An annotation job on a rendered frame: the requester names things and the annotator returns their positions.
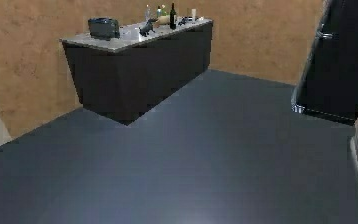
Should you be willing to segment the black fridge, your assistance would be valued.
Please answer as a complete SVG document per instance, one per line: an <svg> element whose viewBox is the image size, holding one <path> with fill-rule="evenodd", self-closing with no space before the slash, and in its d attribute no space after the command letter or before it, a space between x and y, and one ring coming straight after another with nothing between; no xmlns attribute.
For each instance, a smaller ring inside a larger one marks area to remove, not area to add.
<svg viewBox="0 0 358 224"><path fill-rule="evenodd" d="M358 0L327 0L292 97L294 112L352 126L358 118Z"/></svg>

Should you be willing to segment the small dark figurine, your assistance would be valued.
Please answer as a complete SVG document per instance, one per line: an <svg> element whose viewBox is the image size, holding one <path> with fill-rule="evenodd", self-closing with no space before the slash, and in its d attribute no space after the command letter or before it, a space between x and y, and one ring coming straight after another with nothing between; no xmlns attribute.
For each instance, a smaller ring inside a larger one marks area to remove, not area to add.
<svg viewBox="0 0 358 224"><path fill-rule="evenodd" d="M150 31L154 31L153 21L148 21L142 28L139 29L139 33L146 37Z"/></svg>

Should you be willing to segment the dark wine bottle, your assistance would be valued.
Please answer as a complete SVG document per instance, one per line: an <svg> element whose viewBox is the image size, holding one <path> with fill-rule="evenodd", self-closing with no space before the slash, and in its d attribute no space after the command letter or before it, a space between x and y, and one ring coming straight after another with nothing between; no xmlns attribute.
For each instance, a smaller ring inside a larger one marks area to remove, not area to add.
<svg viewBox="0 0 358 224"><path fill-rule="evenodd" d="M172 30L176 29L176 11L175 11L175 3L174 2L171 4L169 26L170 26L170 29L172 29Z"/></svg>

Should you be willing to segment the dark cabinet with grey worktop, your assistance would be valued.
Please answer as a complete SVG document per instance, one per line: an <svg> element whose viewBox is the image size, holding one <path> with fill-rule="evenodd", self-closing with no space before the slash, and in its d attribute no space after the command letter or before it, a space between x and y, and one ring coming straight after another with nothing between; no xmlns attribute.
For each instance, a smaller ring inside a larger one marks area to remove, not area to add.
<svg viewBox="0 0 358 224"><path fill-rule="evenodd" d="M120 28L120 38L62 38L79 102L119 123L134 122L208 69L213 25L199 19L143 36L132 24Z"/></svg>

